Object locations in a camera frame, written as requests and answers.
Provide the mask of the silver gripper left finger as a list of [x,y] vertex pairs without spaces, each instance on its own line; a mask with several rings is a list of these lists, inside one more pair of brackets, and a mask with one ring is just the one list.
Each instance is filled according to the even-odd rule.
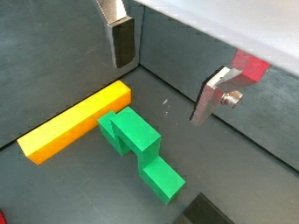
[[126,15],[122,0],[93,0],[105,24],[114,68],[125,66],[136,56],[134,20]]

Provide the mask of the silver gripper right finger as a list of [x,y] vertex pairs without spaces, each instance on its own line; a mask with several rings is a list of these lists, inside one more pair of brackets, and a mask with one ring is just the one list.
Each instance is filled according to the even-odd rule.
[[194,110],[190,114],[190,122],[201,125],[220,104],[234,108],[242,94],[237,91],[233,81],[240,77],[240,71],[222,67],[206,80],[200,91]]

